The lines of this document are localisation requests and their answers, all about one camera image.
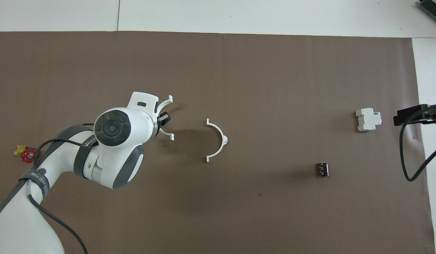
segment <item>black cable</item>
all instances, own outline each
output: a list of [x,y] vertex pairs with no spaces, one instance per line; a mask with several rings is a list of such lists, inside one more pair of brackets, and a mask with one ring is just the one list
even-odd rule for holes
[[56,222],[58,222],[58,224],[62,225],[65,229],[67,229],[69,232],[71,232],[71,234],[77,239],[77,241],[80,243],[81,247],[83,248],[83,252],[85,254],[88,254],[88,251],[86,250],[86,246],[83,243],[83,241],[81,240],[81,238],[78,236],[78,234],[72,229],[70,228],[66,223],[62,222],[60,219],[58,219],[57,217],[55,217],[55,215],[51,214],[49,211],[47,211],[44,207],[42,207],[40,204],[38,204],[38,202],[36,202],[33,197],[31,196],[31,194],[27,195],[28,199],[30,200],[30,202],[33,204],[33,206],[35,206],[37,209],[39,209],[39,211],[45,213],[48,217],[50,217],[52,220],[55,220]]
[[81,146],[81,143],[77,143],[77,142],[74,142],[74,141],[72,141],[72,140],[68,140],[68,139],[58,139],[58,138],[49,139],[49,140],[47,140],[46,142],[42,143],[42,144],[38,147],[38,149],[36,149],[36,152],[35,152],[35,155],[34,155],[35,160],[33,161],[33,164],[34,164],[35,166],[37,165],[36,161],[38,161],[38,154],[39,154],[39,151],[40,151],[40,150],[41,150],[45,145],[47,145],[48,143],[59,142],[59,141],[61,141],[61,142],[66,142],[66,143],[71,143],[71,144],[74,144],[74,145],[77,145],[77,146]]
[[2,210],[5,208],[6,205],[8,205],[8,203],[11,201],[11,199],[14,196],[16,196],[18,191],[24,186],[25,183],[26,183],[26,180],[24,180],[24,179],[19,180],[19,182],[16,185],[16,187],[14,187],[13,190],[11,190],[10,194],[8,194],[8,196],[6,196],[6,198],[2,202],[2,204],[0,204],[0,212],[2,212]]
[[401,126],[401,130],[400,130],[400,160],[401,160],[401,167],[403,168],[403,174],[405,175],[406,180],[412,182],[414,180],[416,180],[416,178],[420,175],[420,173],[425,169],[425,167],[428,165],[428,163],[430,163],[430,161],[436,157],[436,150],[431,153],[430,156],[428,156],[428,158],[426,158],[426,160],[422,163],[422,165],[420,165],[419,169],[417,169],[416,173],[413,175],[413,177],[409,177],[408,172],[406,171],[406,166],[405,166],[405,158],[403,156],[403,133],[405,132],[405,128],[406,126],[414,119],[416,118],[418,115],[429,111],[431,109],[436,109],[436,105],[430,106],[428,108],[424,108],[421,109],[417,112],[415,112],[414,114],[411,114],[403,123],[403,125]]

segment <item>black clamp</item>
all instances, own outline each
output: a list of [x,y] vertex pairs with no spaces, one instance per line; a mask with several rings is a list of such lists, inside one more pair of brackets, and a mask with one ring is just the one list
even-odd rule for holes
[[394,116],[394,125],[400,126],[410,117],[412,114],[415,114],[418,111],[425,110],[429,108],[428,111],[423,111],[421,114],[417,115],[411,122],[409,123],[421,123],[421,124],[436,124],[436,104],[428,105],[428,104],[420,104],[410,108],[404,108],[402,110],[397,111],[397,115]]
[[46,169],[40,168],[36,170],[36,168],[28,169],[19,180],[31,180],[33,183],[36,183],[39,188],[41,188],[42,198],[45,198],[50,190],[49,180],[45,176]]

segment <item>cable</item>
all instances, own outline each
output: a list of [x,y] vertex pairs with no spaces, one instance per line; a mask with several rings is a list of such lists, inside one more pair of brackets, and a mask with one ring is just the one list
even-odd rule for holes
[[405,122],[403,123],[403,125],[401,126],[401,130],[400,130],[400,160],[401,160],[401,167],[403,168],[403,174],[405,175],[406,180],[412,182],[414,180],[416,180],[416,178],[420,175],[420,173],[425,169],[425,167],[428,165],[428,163],[430,163],[430,161],[436,157],[436,150],[431,153],[430,156],[428,156],[428,158],[426,158],[426,160],[422,163],[422,165],[420,165],[420,167],[417,169],[416,173],[413,175],[413,177],[409,177],[408,172],[406,171],[406,166],[405,166],[405,158],[403,156],[403,133],[405,132],[405,128],[406,126],[412,121],[412,119],[414,119],[415,117],[417,117],[418,115],[429,111],[431,109],[436,109],[436,105],[430,106],[428,108],[424,108],[421,109],[417,112],[415,112],[414,114],[410,115]]
[[70,228],[66,223],[62,222],[60,219],[58,219],[57,217],[55,217],[55,215],[51,214],[49,211],[47,211],[44,207],[42,207],[40,204],[38,204],[38,202],[36,202],[33,197],[31,196],[31,194],[28,194],[28,199],[30,200],[30,202],[33,204],[33,206],[35,206],[37,209],[39,209],[39,211],[45,213],[48,217],[50,217],[52,220],[55,220],[58,224],[62,225],[65,229],[67,229],[69,232],[71,232],[71,234],[77,239],[77,241],[80,243],[81,247],[83,248],[83,252],[85,254],[88,254],[88,251],[86,250],[86,246],[83,243],[83,241],[81,240],[81,238],[78,236],[78,234],[72,229]]
[[81,143],[77,143],[77,142],[74,142],[74,141],[72,141],[72,140],[68,140],[68,139],[58,139],[58,138],[54,138],[54,139],[49,139],[49,140],[47,140],[46,142],[44,142],[44,143],[42,143],[39,147],[38,147],[38,149],[36,149],[36,152],[35,152],[35,155],[34,155],[34,158],[35,158],[35,160],[33,161],[33,164],[36,166],[37,165],[37,161],[38,161],[38,154],[39,154],[39,151],[45,146],[45,145],[47,145],[48,143],[52,143],[52,142],[59,142],[59,141],[61,141],[61,142],[66,142],[66,143],[71,143],[71,144],[74,144],[74,145],[77,145],[77,146],[81,146]]

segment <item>white semicircular bracket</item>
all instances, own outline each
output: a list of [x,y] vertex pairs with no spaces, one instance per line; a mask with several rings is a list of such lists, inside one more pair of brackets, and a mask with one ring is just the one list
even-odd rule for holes
[[218,151],[216,151],[216,152],[215,152],[214,154],[212,154],[212,155],[207,155],[207,156],[205,157],[205,158],[206,158],[206,161],[208,162],[209,159],[210,159],[211,157],[216,156],[217,154],[219,154],[219,153],[221,152],[221,149],[223,149],[223,146],[226,145],[226,144],[228,143],[228,137],[226,137],[226,136],[223,134],[223,131],[222,131],[218,126],[216,126],[215,124],[209,122],[208,119],[207,119],[207,125],[208,125],[208,126],[215,127],[215,128],[219,131],[219,133],[221,134],[221,138],[222,138],[222,140],[221,140],[221,146],[220,146],[220,148],[218,149]]
[[[159,106],[157,107],[157,116],[159,116],[162,109],[170,103],[172,103],[172,96],[171,95],[168,96],[168,99],[166,101],[163,101],[162,103],[159,104]],[[169,133],[169,132],[165,132],[161,128],[160,128],[160,132],[163,133],[164,135],[169,136],[169,139],[174,141],[174,134]]]

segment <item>logo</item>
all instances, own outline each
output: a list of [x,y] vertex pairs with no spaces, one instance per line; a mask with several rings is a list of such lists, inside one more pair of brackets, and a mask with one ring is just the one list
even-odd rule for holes
[[92,145],[92,144],[96,143],[96,141],[97,141],[96,137],[92,137],[92,139],[90,139],[90,140],[86,141],[85,143],[83,143],[82,146]]

